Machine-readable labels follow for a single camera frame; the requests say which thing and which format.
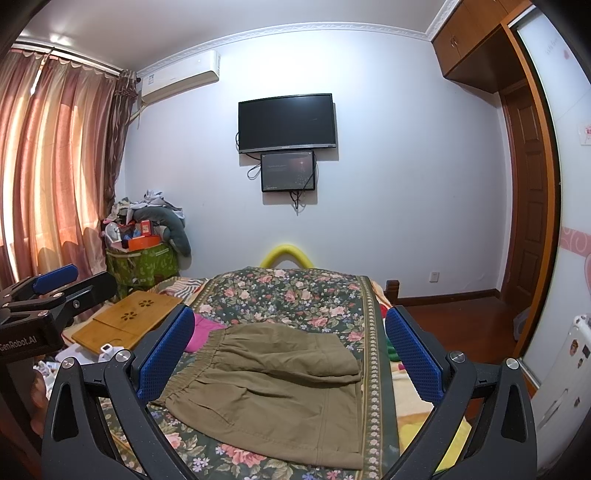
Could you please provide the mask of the olive khaki pants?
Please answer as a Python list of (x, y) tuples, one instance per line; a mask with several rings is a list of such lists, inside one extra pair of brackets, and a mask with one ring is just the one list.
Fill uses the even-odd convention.
[(211, 332), (157, 404), (208, 437), (304, 465), (363, 466), (363, 371), (335, 334), (280, 324)]

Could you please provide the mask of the colourful fleece blanket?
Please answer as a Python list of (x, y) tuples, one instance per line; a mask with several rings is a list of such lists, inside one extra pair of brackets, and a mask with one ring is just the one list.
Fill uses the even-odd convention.
[[(398, 443), (400, 454), (403, 454), (427, 421), (433, 410), (433, 405), (421, 399), (403, 363), (400, 360), (394, 361), (394, 349), (385, 331), (386, 314), (392, 304), (386, 298), (383, 288), (376, 281), (372, 280), (370, 283), (380, 308), (378, 333), (381, 334), (381, 342), (383, 343), (380, 351), (386, 357), (386, 365), (391, 370)], [(437, 473), (456, 464), (471, 430), (471, 425), (466, 418), (463, 418), (446, 454), (438, 465)]]

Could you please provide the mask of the pink folded pants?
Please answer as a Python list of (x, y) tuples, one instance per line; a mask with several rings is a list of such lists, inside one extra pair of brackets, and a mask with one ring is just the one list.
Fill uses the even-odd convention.
[(186, 353), (197, 352), (204, 347), (211, 332), (221, 329), (224, 329), (224, 326), (221, 323), (209, 320), (202, 315), (195, 313), (193, 333), (184, 351)]

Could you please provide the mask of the orange box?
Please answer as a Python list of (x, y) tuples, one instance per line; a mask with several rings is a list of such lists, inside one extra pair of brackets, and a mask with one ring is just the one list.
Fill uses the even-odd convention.
[(128, 251), (134, 252), (152, 248), (161, 243), (161, 239), (158, 235), (143, 235), (131, 238), (128, 241)]

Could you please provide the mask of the white appliance with stickers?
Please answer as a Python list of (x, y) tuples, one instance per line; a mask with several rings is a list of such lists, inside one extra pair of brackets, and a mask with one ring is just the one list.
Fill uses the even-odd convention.
[(549, 470), (590, 409), (590, 316), (577, 316), (546, 380), (532, 398), (537, 468)]

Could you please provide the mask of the yellow foam tube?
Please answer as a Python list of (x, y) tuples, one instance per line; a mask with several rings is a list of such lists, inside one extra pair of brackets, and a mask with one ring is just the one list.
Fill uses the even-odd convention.
[(270, 253), (263, 258), (260, 263), (260, 268), (273, 268), (274, 265), (279, 264), (283, 257), (290, 257), (291, 261), (300, 266), (302, 269), (311, 269), (315, 265), (312, 264), (311, 259), (301, 251), (300, 248), (291, 244), (280, 244), (270, 250)]

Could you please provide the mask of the pink curtains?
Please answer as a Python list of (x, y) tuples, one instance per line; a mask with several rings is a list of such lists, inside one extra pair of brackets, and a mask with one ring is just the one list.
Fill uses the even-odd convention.
[(67, 264), (106, 268), (101, 223), (115, 198), (135, 76), (53, 54), (1, 61), (1, 284)]

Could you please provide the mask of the small black monitor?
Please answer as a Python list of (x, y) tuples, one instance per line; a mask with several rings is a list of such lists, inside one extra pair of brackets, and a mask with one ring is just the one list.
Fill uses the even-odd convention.
[(260, 157), (263, 193), (314, 191), (317, 162), (312, 151), (267, 152)]

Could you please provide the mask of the white air conditioner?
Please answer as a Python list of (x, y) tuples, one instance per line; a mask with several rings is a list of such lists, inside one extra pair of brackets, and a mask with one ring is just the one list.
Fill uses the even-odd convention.
[(193, 55), (147, 74), (141, 80), (141, 101), (151, 105), (188, 90), (219, 80), (219, 60), (215, 50)]

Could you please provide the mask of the wooden overhead cabinet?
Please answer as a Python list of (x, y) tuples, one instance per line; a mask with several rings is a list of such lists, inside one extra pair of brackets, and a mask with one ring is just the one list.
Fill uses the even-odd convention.
[(510, 24), (529, 1), (461, 1), (432, 40), (443, 76), (488, 93), (538, 87)]

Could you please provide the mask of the black wall television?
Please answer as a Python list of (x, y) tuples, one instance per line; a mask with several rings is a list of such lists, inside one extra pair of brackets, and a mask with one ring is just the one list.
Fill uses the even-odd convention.
[(238, 103), (238, 152), (337, 146), (332, 94), (270, 97)]

